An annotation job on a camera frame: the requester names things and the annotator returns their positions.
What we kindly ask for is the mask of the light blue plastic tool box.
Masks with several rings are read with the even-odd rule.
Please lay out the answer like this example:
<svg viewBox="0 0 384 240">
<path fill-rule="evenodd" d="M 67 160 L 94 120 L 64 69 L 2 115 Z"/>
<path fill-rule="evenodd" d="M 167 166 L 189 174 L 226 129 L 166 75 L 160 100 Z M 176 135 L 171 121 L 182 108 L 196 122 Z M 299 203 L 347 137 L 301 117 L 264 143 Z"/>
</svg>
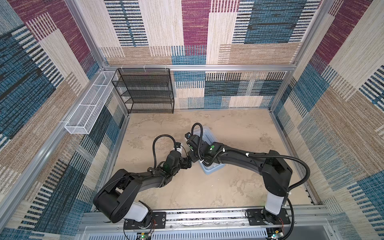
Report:
<svg viewBox="0 0 384 240">
<path fill-rule="evenodd" d="M 206 142 L 207 144 L 212 144 L 213 142 L 218 142 L 218 139 L 212 133 L 210 128 L 208 128 L 206 126 L 203 126 L 203 142 Z M 211 166 L 206 167 L 203 163 L 201 163 L 200 160 L 198 160 L 198 163 L 206 175 L 210 175 L 213 172 L 216 172 L 216 171 L 218 171 L 218 170 L 220 170 L 226 166 L 225 164 L 213 163 Z"/>
</svg>

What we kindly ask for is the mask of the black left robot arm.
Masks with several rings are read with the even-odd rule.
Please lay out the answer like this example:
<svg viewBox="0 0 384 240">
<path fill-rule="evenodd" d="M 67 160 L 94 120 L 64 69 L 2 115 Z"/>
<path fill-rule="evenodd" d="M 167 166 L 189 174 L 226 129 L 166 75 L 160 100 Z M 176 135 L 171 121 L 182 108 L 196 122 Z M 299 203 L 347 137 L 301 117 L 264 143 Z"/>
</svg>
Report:
<svg viewBox="0 0 384 240">
<path fill-rule="evenodd" d="M 93 204 L 112 223 L 117 223 L 129 212 L 139 192 L 162 188 L 179 170 L 192 167 L 190 157 L 180 157 L 177 162 L 177 165 L 171 167 L 170 161 L 165 161 L 162 166 L 150 168 L 144 173 L 129 173 L 120 169 L 95 195 Z"/>
</svg>

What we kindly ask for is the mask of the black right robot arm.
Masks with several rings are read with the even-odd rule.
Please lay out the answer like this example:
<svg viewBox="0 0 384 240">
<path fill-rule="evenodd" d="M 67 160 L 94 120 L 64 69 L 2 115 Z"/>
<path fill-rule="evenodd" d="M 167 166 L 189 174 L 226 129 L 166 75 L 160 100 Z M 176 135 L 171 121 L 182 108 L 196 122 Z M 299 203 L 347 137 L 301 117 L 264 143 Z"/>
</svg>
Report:
<svg viewBox="0 0 384 240">
<path fill-rule="evenodd" d="M 261 175 L 268 191 L 263 219 L 270 223 L 279 219 L 290 191 L 293 170 L 278 152 L 252 153 L 217 142 L 209 145 L 203 141 L 199 144 L 197 140 L 188 140 L 187 145 L 192 160 L 201 161 L 205 166 L 213 163 L 234 165 Z"/>
</svg>

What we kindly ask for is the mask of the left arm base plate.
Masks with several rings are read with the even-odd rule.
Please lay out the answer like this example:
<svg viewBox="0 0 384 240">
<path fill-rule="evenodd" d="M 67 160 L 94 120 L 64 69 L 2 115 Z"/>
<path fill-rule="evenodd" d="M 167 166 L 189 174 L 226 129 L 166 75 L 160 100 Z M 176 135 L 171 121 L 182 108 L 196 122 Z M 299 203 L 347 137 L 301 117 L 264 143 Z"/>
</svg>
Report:
<svg viewBox="0 0 384 240">
<path fill-rule="evenodd" d="M 148 212 L 142 221 L 125 220 L 124 230 L 151 230 L 164 229 L 166 225 L 166 212 Z"/>
</svg>

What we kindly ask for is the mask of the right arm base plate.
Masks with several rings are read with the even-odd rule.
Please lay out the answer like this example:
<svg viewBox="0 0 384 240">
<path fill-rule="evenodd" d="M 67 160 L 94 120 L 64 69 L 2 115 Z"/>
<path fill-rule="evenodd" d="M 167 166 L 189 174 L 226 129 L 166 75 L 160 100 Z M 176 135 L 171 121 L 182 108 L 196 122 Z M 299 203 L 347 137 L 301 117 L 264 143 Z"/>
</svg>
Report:
<svg viewBox="0 0 384 240">
<path fill-rule="evenodd" d="M 246 210 L 245 217 L 248 219 L 250 226 L 291 224 L 291 219 L 284 208 L 281 209 L 278 215 L 274 215 L 264 208 L 249 209 Z"/>
</svg>

